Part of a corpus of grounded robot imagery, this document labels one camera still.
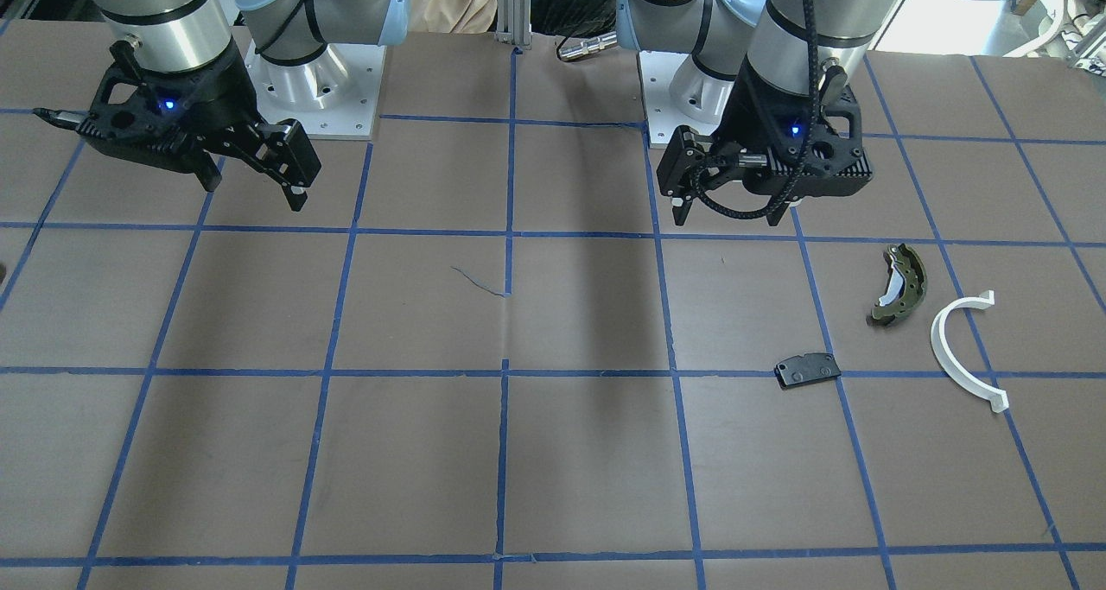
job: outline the fabric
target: fabric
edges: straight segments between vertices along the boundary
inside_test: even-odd
[[[482,33],[495,20],[495,0],[410,0],[411,31]]]

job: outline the white curved part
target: white curved part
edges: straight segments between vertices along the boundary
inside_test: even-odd
[[[937,318],[933,318],[933,325],[929,330],[929,342],[933,345],[933,355],[937,356],[937,361],[941,364],[945,373],[951,376],[952,381],[957,382],[957,385],[960,385],[972,395],[991,402],[991,411],[1002,413],[1006,408],[1010,408],[1006,392],[980,381],[961,365],[957,361],[957,358],[953,356],[952,349],[949,348],[949,338],[945,332],[945,324],[953,310],[962,308],[988,309],[992,304],[994,304],[994,290],[984,291],[983,294],[978,297],[968,297],[950,302],[943,310],[938,312]]]

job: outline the metal base plate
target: metal base plate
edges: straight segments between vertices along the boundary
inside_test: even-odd
[[[688,117],[668,94],[668,85],[671,85],[676,70],[679,70],[680,63],[687,58],[687,54],[678,52],[651,50],[643,51],[638,56],[645,114],[649,122],[649,146],[653,148],[667,147],[669,136],[678,125],[689,125],[699,134],[710,134],[718,127],[718,124]]]
[[[387,49],[383,45],[356,43],[336,43],[334,46],[348,65],[349,75],[356,83],[356,91],[352,91],[345,102],[327,106],[322,111],[292,111],[269,97],[264,81],[254,72],[261,58],[254,51],[254,44],[250,43],[246,66],[250,71],[253,89],[258,92],[258,110],[269,122],[299,120],[311,138],[371,141],[376,124],[376,106],[380,96],[384,55]]]

